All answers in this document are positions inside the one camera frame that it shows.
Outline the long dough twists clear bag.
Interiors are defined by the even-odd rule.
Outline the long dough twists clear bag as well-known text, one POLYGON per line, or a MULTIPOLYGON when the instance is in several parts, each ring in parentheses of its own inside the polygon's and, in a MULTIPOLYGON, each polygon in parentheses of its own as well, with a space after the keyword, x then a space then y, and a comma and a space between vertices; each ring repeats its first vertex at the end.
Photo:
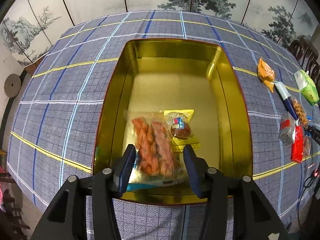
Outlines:
POLYGON ((182 165, 182 181, 187 172, 171 142, 171 134, 164 120, 163 112, 125 113, 125 137, 123 148, 132 144, 140 156, 140 170, 147 175, 171 177, 177 170, 178 161, 182 165))

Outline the clear pink pastry packet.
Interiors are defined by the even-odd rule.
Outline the clear pink pastry packet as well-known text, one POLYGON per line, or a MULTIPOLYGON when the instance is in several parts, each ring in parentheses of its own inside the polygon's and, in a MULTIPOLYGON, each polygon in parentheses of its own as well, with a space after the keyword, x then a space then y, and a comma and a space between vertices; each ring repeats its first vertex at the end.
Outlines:
POLYGON ((303 144, 303 156, 308 157, 311 151, 311 139, 309 135, 304 137, 304 144, 303 144))

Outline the painted folding screen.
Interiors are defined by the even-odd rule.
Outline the painted folding screen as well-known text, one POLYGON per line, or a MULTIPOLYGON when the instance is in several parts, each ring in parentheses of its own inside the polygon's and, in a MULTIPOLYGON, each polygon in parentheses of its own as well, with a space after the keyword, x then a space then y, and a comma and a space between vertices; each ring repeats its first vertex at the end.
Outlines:
POLYGON ((311 38, 319 27, 305 0, 16 0, 1 20, 1 45, 21 66, 27 66, 74 25, 100 16, 153 9, 231 20, 284 46, 301 36, 311 38))

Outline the round stone disc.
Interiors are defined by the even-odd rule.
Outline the round stone disc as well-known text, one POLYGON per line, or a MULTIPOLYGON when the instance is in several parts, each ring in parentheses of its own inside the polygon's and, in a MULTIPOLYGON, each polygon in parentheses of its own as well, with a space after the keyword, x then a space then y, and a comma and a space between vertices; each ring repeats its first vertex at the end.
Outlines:
POLYGON ((15 98, 21 89, 21 79, 17 74, 10 74, 4 83, 4 92, 8 98, 15 98))

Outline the dark wooden chair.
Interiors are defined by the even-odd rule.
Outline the dark wooden chair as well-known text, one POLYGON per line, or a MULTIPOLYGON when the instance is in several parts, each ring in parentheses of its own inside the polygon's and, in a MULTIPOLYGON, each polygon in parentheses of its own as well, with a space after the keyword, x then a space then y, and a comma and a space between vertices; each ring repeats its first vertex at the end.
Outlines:
POLYGON ((315 62, 315 64, 310 68, 310 77, 316 87, 319 86, 319 76, 320 76, 320 66, 318 62, 315 62))
POLYGON ((289 52, 305 70, 310 69, 317 62, 319 56, 315 46, 305 36, 293 40, 289 46, 289 52))

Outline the orange snack packet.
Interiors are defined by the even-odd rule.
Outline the orange snack packet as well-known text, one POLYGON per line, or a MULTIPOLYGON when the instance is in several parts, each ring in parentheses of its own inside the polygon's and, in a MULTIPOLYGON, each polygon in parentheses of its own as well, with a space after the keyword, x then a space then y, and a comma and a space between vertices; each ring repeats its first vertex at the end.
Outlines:
POLYGON ((276 75, 274 70, 263 60, 262 57, 258 61, 257 74, 263 84, 270 90, 271 93, 273 93, 276 75))

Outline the grey sesame cake packet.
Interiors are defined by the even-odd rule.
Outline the grey sesame cake packet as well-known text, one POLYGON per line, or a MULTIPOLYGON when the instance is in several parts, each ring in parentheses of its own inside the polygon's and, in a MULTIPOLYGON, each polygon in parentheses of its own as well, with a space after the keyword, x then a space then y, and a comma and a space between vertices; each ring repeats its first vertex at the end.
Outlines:
POLYGON ((289 112, 281 116, 279 139, 284 145, 292 145, 295 142, 296 123, 289 112))

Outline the gold red toffee tin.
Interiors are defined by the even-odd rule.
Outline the gold red toffee tin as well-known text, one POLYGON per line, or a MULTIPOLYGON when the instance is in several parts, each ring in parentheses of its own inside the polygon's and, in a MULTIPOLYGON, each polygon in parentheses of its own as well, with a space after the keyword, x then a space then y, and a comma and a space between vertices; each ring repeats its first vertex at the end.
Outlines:
POLYGON ((111 167, 134 143, 132 116, 192 109, 196 155, 228 177, 253 174, 244 95, 226 50, 211 43, 146 38, 128 41, 108 85, 93 171, 111 167))

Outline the blue white wrapped bar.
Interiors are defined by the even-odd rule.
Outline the blue white wrapped bar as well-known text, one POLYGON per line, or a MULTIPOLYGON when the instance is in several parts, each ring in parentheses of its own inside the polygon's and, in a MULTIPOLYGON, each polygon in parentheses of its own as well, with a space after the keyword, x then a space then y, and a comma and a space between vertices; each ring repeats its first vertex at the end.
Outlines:
POLYGON ((291 96, 290 96, 287 88, 280 81, 276 81, 274 84, 275 84, 275 87, 276 87, 280 97, 283 100, 283 103, 284 103, 284 106, 285 106, 286 110, 292 115, 292 117, 295 120, 298 120, 299 117, 298 117, 298 115, 296 114, 296 112, 295 112, 295 110, 293 108, 293 104, 291 102, 291 96))

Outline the plaid blue tablecloth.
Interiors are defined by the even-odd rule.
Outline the plaid blue tablecloth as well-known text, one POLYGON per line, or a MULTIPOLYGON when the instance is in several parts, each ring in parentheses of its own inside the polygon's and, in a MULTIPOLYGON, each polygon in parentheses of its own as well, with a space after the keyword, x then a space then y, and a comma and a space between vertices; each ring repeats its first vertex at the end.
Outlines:
POLYGON ((50 49, 19 101, 10 129, 8 170, 43 212, 70 175, 92 171, 103 99, 125 43, 134 38, 182 38, 220 45, 244 93, 257 184, 284 224, 302 218, 313 190, 303 183, 319 163, 319 146, 301 164, 277 138, 284 106, 254 76, 262 57, 297 96, 298 63, 281 45, 243 25, 179 11, 138 11, 99 17, 69 28, 50 49))

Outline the small fried dough twist bag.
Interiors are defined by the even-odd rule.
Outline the small fried dough twist bag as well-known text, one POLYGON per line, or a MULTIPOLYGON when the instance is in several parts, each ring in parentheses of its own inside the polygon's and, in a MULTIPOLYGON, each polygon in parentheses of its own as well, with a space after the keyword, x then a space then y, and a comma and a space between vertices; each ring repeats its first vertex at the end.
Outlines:
POLYGON ((304 128, 307 128, 309 125, 309 121, 307 119, 307 115, 306 112, 303 108, 303 106, 300 104, 300 102, 295 98, 295 97, 291 97, 291 102, 293 105, 293 109, 295 110, 295 113, 297 114, 300 123, 302 124, 302 126, 304 128))

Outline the green tissue pack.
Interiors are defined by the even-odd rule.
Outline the green tissue pack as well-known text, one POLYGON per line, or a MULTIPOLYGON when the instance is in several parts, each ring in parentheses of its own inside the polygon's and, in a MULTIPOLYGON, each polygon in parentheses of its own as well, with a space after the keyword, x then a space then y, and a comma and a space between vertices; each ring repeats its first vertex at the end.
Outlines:
POLYGON ((294 78, 297 87, 304 98, 310 103, 310 105, 315 105, 319 101, 319 95, 316 85, 308 73, 300 69, 294 73, 294 78))

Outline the red rice cake packet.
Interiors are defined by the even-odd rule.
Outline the red rice cake packet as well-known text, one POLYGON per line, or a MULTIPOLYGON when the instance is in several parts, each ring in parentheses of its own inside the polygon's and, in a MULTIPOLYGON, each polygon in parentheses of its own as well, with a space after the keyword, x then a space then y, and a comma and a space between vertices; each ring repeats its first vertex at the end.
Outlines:
POLYGON ((304 147, 304 130, 302 126, 296 126, 295 141, 291 148, 291 160, 296 163, 301 163, 303 159, 303 147, 304 147))

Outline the yellow edged plum packet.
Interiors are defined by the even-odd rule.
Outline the yellow edged plum packet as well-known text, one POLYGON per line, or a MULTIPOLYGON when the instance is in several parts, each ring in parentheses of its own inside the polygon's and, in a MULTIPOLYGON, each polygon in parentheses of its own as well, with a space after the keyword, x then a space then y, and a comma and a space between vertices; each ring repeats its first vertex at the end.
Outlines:
POLYGON ((176 152, 183 152, 186 145, 190 145, 194 150, 200 148, 200 141, 189 125, 193 114, 193 109, 163 111, 164 120, 167 123, 171 134, 171 142, 176 152))

